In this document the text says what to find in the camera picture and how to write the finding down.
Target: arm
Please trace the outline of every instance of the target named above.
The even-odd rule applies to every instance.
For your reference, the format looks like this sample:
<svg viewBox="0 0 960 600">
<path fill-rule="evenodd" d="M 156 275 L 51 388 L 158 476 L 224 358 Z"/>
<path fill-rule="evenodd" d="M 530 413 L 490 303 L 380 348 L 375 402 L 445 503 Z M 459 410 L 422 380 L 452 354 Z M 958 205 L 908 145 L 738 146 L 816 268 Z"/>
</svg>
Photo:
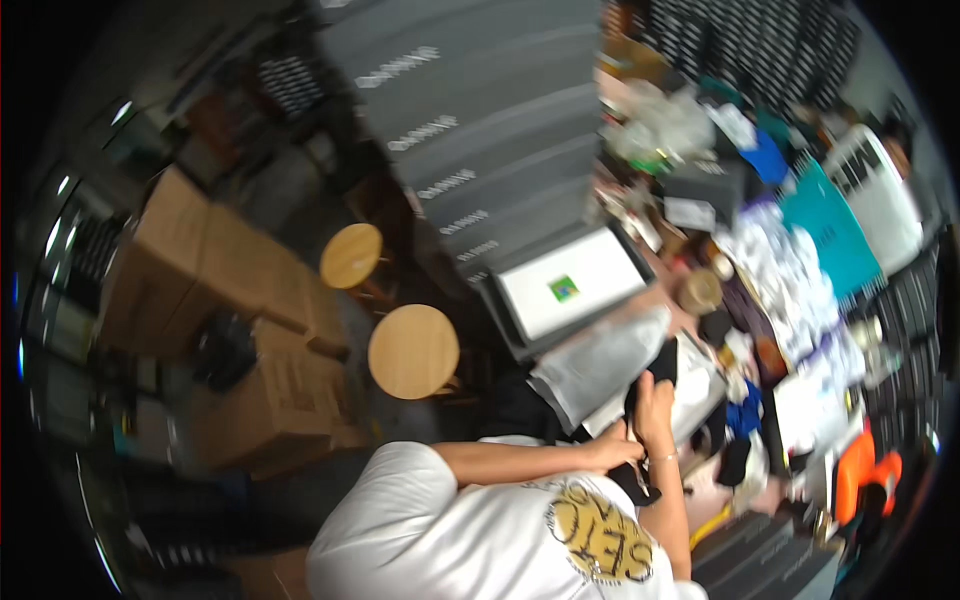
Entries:
<svg viewBox="0 0 960 600">
<path fill-rule="evenodd" d="M 690 579 L 690 542 L 684 487 L 677 465 L 677 447 L 670 428 L 673 386 L 662 381 L 654 387 L 653 375 L 640 378 L 634 427 L 650 456 L 650 483 L 662 496 L 653 506 L 640 509 L 637 522 L 663 546 L 673 578 Z M 673 455 L 672 459 L 662 460 Z"/>
<path fill-rule="evenodd" d="M 574 446 L 526 446 L 452 442 L 434 444 L 462 488 L 496 483 L 518 483 L 572 470 L 606 474 L 627 460 L 638 460 L 643 446 L 627 441 L 627 426 L 618 420 L 599 438 Z"/>
</svg>

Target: green sticker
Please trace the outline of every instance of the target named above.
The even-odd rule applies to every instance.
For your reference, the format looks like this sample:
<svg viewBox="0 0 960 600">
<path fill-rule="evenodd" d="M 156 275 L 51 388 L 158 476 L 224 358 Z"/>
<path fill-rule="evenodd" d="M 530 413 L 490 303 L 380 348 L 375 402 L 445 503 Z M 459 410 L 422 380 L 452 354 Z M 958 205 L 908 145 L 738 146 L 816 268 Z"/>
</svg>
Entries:
<svg viewBox="0 0 960 600">
<path fill-rule="evenodd" d="M 557 297 L 557 301 L 566 302 L 577 294 L 580 290 L 573 284 L 573 279 L 569 276 L 563 276 L 550 284 L 550 291 Z"/>
</svg>

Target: round stool seat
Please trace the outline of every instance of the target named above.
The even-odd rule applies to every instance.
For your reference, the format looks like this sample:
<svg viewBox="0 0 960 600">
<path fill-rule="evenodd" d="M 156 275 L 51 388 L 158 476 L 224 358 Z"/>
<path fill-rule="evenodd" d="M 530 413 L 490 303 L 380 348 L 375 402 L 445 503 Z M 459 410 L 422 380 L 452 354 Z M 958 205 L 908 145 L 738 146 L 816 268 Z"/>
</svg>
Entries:
<svg viewBox="0 0 960 600">
<path fill-rule="evenodd" d="M 450 380 L 460 362 L 460 343 L 444 313 L 425 304 L 407 304 L 377 324 L 367 362 L 380 389 L 417 400 L 436 394 Z"/>
<path fill-rule="evenodd" d="M 343 228 L 327 243 L 320 259 L 320 279 L 336 290 L 348 290 L 373 273 L 383 251 L 383 236 L 369 223 Z"/>
</svg>

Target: yellow strap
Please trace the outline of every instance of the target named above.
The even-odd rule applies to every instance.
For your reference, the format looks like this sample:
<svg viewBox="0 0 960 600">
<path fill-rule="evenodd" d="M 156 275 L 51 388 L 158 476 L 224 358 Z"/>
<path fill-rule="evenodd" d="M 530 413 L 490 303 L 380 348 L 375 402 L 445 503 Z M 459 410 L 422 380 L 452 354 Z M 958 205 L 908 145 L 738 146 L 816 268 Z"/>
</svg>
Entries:
<svg viewBox="0 0 960 600">
<path fill-rule="evenodd" d="M 706 523 L 704 523 L 703 525 L 701 525 L 701 526 L 700 526 L 700 529 L 698 529 L 697 531 L 695 531 L 695 532 L 693 533 L 693 535 L 690 536 L 690 550 L 691 550 L 691 551 L 693 550 L 693 548 L 694 548 L 698 543 L 700 543 L 701 541 L 703 541 L 706 536 L 708 536 L 708 535 L 710 535 L 711 533 L 713 533 L 713 530 L 715 530 L 717 527 L 719 527 L 724 521 L 726 521 L 726 520 L 730 517 L 731 511 L 732 511 L 731 508 L 730 508 L 730 506 L 731 506 L 731 505 L 728 504 L 727 506 L 723 507 L 723 510 L 720 511 L 720 514 L 719 514 L 719 515 L 715 516 L 715 517 L 712 518 L 711 520 L 709 520 L 709 521 L 707 521 Z"/>
</svg>

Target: wooden stool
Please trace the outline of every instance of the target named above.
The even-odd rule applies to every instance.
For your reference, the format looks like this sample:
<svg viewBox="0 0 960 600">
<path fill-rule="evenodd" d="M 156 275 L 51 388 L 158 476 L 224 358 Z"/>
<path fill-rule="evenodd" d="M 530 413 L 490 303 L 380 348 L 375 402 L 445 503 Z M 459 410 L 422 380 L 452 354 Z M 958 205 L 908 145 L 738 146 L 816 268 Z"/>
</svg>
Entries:
<svg viewBox="0 0 960 600">
<path fill-rule="evenodd" d="M 452 396 L 460 343 L 453 324 L 432 306 L 408 304 L 392 311 L 373 330 L 367 349 L 373 380 L 405 400 Z"/>
<path fill-rule="evenodd" d="M 396 307 L 396 285 L 385 291 L 373 277 L 378 266 L 389 262 L 383 256 L 379 229 L 369 223 L 357 223 L 341 229 L 327 243 L 320 259 L 320 279 L 328 287 L 345 290 L 379 317 Z"/>
</svg>

